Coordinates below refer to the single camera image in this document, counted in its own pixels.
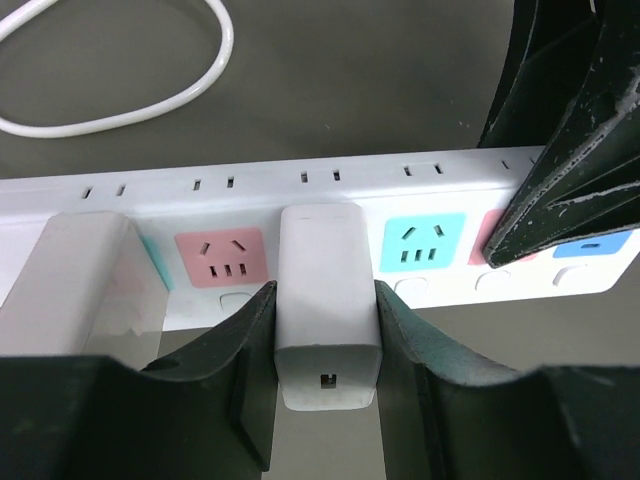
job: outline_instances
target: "pink outlet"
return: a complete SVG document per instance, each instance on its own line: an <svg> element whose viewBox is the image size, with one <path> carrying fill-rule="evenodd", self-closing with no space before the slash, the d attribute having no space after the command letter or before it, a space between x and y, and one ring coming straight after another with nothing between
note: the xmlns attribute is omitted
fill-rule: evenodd
<svg viewBox="0 0 640 480"><path fill-rule="evenodd" d="M262 233L257 228L180 233L175 239L191 284L196 288L269 280Z"/></svg>
<svg viewBox="0 0 640 480"><path fill-rule="evenodd" d="M480 231L478 232L478 237L476 238L476 243L473 245L473 250L471 250L471 256L469 257L469 265L486 265L486 261L482 256L482 249L485 244L489 240L493 229L496 228L500 217L504 210L491 210L486 213L484 219L482 220L482 224L480 225ZM519 260L520 262L528 262L536 258L536 255L529 255L528 257Z"/></svg>

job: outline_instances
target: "white power adapter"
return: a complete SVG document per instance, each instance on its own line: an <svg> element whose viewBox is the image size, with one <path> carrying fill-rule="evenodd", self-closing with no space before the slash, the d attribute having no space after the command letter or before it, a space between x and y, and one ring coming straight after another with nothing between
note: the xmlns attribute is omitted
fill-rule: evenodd
<svg viewBox="0 0 640 480"><path fill-rule="evenodd" d="M0 356L158 356L169 291L134 224L114 212L51 217L0 309Z"/></svg>
<svg viewBox="0 0 640 480"><path fill-rule="evenodd" d="M382 345L367 226L354 204L282 213L275 363L292 410L371 404Z"/></svg>

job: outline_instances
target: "white cable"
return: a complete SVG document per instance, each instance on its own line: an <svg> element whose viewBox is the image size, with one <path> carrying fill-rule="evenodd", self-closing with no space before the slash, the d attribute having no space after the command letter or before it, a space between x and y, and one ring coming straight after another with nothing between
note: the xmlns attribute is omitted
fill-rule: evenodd
<svg viewBox="0 0 640 480"><path fill-rule="evenodd" d="M13 32L22 27L29 20L38 16L58 0L30 0L9 16L0 21L0 43ZM151 118L164 115L178 107L186 105L198 96L202 95L220 77L225 67L229 63L231 51L233 50L233 23L229 12L220 0L205 0L207 5L213 10L220 22L222 30L222 41L220 50L213 62L213 65L200 79L186 90L167 98L155 105L134 110L132 112L121 113L111 117L90 120L88 122L74 123L71 125L60 125L55 127L33 127L10 122L0 117L0 130L13 135L31 138L63 138L86 135L88 133L101 132L112 128L124 127L133 123L144 122Z"/></svg>

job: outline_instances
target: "power strip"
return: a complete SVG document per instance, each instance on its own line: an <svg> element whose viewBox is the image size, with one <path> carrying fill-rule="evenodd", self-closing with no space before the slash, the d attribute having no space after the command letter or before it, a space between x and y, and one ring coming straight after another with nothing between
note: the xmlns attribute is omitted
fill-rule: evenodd
<svg viewBox="0 0 640 480"><path fill-rule="evenodd" d="M115 211L171 293L164 330L210 327L277 279L280 215L352 202L374 276L412 308L601 292L640 233L561 245L492 270L480 248L541 148L343 157L0 181L0 302L55 214Z"/></svg>

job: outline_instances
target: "white button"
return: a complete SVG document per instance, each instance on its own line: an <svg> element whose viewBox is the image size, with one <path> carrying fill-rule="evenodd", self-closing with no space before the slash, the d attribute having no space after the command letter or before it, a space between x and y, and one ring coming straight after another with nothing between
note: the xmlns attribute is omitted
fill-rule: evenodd
<svg viewBox="0 0 640 480"><path fill-rule="evenodd" d="M556 287L588 287L591 285L590 269L587 265L565 267L558 272L553 284Z"/></svg>
<svg viewBox="0 0 640 480"><path fill-rule="evenodd" d="M248 293L226 293L220 297L220 305L225 315L231 316L251 299Z"/></svg>
<svg viewBox="0 0 640 480"><path fill-rule="evenodd" d="M507 270L498 270L496 272L485 273L480 275L476 282L477 292L498 291L508 288L511 285L511 274Z"/></svg>
<svg viewBox="0 0 640 480"><path fill-rule="evenodd" d="M422 277L409 278L396 283L394 290L411 308L420 308L416 305L423 305L426 302L427 286L427 281Z"/></svg>

